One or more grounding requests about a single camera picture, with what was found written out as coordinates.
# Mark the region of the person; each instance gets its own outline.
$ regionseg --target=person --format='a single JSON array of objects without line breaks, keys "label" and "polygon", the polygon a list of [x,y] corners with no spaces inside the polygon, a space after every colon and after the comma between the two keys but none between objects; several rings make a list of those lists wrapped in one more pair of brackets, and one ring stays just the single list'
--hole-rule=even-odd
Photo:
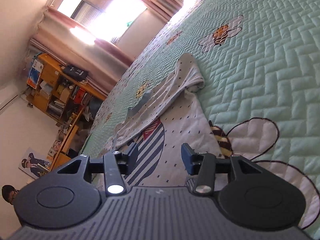
[{"label": "person", "polygon": [[19,191],[11,185],[4,185],[2,187],[2,197],[5,201],[10,203],[11,205],[13,205],[13,201],[17,196],[18,192]]},{"label": "person", "polygon": [[36,175],[37,177],[40,177],[44,174],[44,171],[37,166],[37,164],[40,164],[42,166],[46,166],[49,164],[49,162],[46,162],[41,159],[36,159],[33,155],[33,153],[30,153],[28,156],[28,159],[23,159],[21,162],[22,167],[25,168],[30,168],[30,171]]}]

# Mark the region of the red triangle print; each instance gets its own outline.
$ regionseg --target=red triangle print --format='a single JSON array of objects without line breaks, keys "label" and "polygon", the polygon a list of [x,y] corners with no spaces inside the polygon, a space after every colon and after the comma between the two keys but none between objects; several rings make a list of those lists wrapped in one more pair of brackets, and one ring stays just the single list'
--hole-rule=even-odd
[{"label": "red triangle print", "polygon": [[143,140],[146,140],[153,131],[161,124],[160,118],[156,119],[151,125],[149,125],[144,131],[143,131]]}]

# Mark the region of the eyeglasses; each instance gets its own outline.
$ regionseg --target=eyeglasses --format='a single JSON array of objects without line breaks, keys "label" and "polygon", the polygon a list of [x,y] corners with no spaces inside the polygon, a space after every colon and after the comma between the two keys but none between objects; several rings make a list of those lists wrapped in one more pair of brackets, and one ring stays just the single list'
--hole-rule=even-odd
[{"label": "eyeglasses", "polygon": [[13,192],[12,198],[11,198],[11,200],[10,200],[10,202],[9,202],[11,205],[13,205],[14,198],[16,197],[17,194],[18,194],[18,190],[15,190],[15,191]]}]

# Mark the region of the ribbed gray surface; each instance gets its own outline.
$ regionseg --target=ribbed gray surface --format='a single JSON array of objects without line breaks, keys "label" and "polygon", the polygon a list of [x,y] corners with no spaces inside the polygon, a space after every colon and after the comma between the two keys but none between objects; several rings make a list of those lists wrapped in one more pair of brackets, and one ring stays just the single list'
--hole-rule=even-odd
[{"label": "ribbed gray surface", "polygon": [[255,232],[234,225],[214,202],[191,195],[185,187],[134,187],[122,197],[109,198],[95,217],[60,231],[24,227],[9,240],[303,240],[297,228]]}]

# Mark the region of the wall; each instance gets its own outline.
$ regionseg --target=wall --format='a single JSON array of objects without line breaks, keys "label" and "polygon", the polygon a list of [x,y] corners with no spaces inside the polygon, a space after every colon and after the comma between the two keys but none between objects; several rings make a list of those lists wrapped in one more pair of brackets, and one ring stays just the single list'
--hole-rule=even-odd
[{"label": "wall", "polygon": [[47,0],[0,0],[0,87],[23,68],[23,58]]},{"label": "wall", "polygon": [[136,59],[165,24],[146,9],[121,36],[116,46],[128,56]]},{"label": "wall", "polygon": [[[58,127],[55,121],[39,109],[27,107],[21,98],[0,111],[0,187],[11,184],[20,189],[32,178],[18,169],[24,152],[31,147],[47,153]],[[0,197],[0,237],[6,239],[20,227],[13,206]]]}]

